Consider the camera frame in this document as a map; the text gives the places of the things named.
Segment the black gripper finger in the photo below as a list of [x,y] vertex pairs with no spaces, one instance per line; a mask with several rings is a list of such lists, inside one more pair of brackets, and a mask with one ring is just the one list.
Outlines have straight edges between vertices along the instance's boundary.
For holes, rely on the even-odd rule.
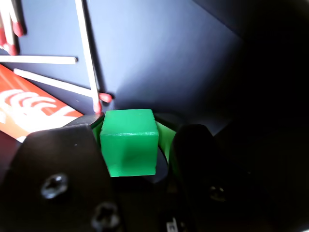
[[225,158],[206,126],[156,113],[165,183],[143,210],[144,232],[239,232],[239,169]]
[[122,216],[93,125],[31,133],[0,184],[3,232],[120,232]]

